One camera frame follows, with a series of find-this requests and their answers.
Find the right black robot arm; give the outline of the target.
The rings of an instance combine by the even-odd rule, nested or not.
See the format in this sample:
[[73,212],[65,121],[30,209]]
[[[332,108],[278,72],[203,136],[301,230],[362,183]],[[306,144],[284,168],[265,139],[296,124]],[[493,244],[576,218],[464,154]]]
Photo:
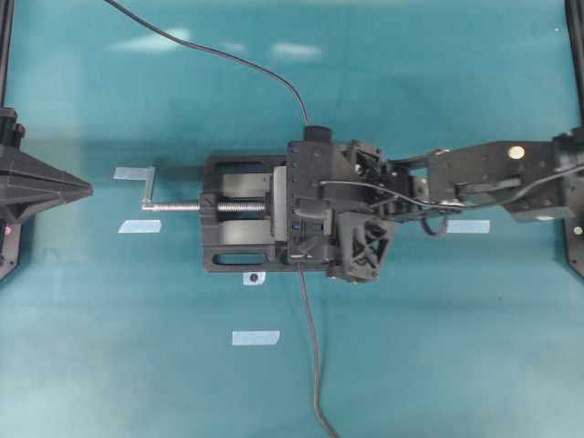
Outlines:
[[287,151],[287,258],[363,283],[379,277],[400,224],[500,206],[519,223],[583,212],[583,131],[387,160],[362,141],[307,128]]

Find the black robot base plate right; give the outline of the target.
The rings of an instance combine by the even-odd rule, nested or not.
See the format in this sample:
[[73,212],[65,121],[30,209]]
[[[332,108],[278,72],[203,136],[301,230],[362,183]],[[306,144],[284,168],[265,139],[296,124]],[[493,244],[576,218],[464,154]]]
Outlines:
[[583,216],[569,218],[564,221],[564,239],[566,258],[569,266],[580,277],[583,270]]

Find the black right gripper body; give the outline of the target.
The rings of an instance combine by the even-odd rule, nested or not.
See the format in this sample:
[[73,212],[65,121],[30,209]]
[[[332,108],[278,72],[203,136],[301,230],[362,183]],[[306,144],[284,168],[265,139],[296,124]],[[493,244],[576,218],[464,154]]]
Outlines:
[[370,144],[356,142],[356,181],[339,182],[356,188],[356,212],[380,219],[426,219],[429,195],[418,187],[415,170],[427,167],[427,153],[405,159],[387,160]]

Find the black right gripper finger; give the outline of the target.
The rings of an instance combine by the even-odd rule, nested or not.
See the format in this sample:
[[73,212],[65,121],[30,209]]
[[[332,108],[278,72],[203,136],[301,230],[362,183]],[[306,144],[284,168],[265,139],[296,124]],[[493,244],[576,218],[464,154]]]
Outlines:
[[288,213],[356,210],[356,188],[322,181],[356,181],[356,142],[289,143],[287,147]]
[[396,223],[376,215],[337,214],[335,258],[326,275],[349,283],[366,283],[380,277],[383,259],[396,233]]

